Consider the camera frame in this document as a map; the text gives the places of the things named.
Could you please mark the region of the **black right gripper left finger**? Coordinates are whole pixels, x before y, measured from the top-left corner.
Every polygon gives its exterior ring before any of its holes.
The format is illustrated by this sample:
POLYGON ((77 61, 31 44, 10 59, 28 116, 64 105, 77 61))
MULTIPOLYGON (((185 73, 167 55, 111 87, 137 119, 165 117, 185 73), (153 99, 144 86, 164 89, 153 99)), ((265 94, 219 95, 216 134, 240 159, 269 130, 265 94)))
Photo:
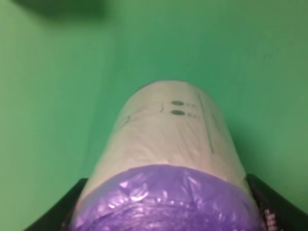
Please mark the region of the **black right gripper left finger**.
POLYGON ((81 178, 52 208, 25 231, 69 231, 78 199, 88 178, 81 178))

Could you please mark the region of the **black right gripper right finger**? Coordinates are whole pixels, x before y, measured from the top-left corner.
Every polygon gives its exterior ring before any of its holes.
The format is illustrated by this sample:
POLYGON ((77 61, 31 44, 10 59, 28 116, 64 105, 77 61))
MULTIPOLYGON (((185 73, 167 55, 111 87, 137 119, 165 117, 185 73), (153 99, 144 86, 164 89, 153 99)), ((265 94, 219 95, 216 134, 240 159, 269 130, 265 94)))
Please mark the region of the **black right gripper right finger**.
POLYGON ((308 214, 293 205, 260 178, 248 174, 247 182, 268 231, 308 231, 308 214))

